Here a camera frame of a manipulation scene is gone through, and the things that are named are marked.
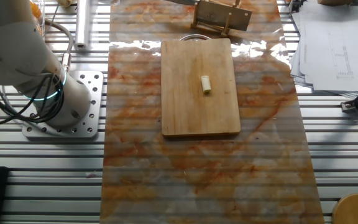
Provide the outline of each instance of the wooden disc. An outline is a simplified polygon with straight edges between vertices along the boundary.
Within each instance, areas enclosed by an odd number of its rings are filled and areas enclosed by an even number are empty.
[[[333,224],[358,224],[358,194],[348,195],[335,205]]]

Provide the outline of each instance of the white paper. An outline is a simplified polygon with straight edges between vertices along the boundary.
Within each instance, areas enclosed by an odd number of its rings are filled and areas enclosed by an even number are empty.
[[[305,4],[300,72],[315,90],[358,91],[358,9]]]
[[[301,30],[301,18],[300,18],[299,12],[293,13],[292,19],[296,25],[296,28],[298,28],[298,30]]]

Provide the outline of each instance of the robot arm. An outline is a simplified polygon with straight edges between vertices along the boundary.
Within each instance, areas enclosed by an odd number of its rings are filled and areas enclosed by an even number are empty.
[[[28,0],[0,0],[0,85],[13,85],[33,99],[39,116],[54,108],[46,121],[53,127],[77,123],[90,108],[87,87],[73,79],[45,45]]]

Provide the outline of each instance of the wooden stand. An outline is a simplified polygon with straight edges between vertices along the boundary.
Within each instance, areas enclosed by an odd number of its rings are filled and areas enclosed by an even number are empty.
[[[217,4],[222,4],[224,6],[228,6],[227,4],[223,4],[223,3],[220,3],[220,2],[217,2],[215,0],[201,0],[201,1],[210,1],[210,2],[213,2],[213,3],[217,3]],[[237,8],[240,8],[241,6],[241,0],[236,0],[236,3],[233,3],[232,7],[237,7]],[[227,15],[227,19],[226,19],[226,25],[224,27],[219,27],[219,26],[214,26],[214,25],[210,25],[210,24],[207,24],[207,23],[204,23],[204,22],[199,22],[197,20],[197,15],[198,15],[198,3],[196,2],[194,4],[194,18],[193,18],[193,23],[190,25],[191,28],[197,28],[198,25],[204,25],[206,27],[209,27],[209,28],[212,28],[214,30],[217,30],[217,31],[220,31],[221,32],[221,37],[227,37],[230,29],[229,29],[229,25],[230,25],[230,22],[231,22],[231,18],[232,18],[232,14],[231,12],[229,12],[229,14]]]

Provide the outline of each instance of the wooden cutting board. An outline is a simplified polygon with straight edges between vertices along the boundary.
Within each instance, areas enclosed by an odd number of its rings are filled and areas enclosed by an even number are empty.
[[[209,93],[203,93],[204,75]],[[161,101],[164,136],[239,133],[230,40],[162,42]]]

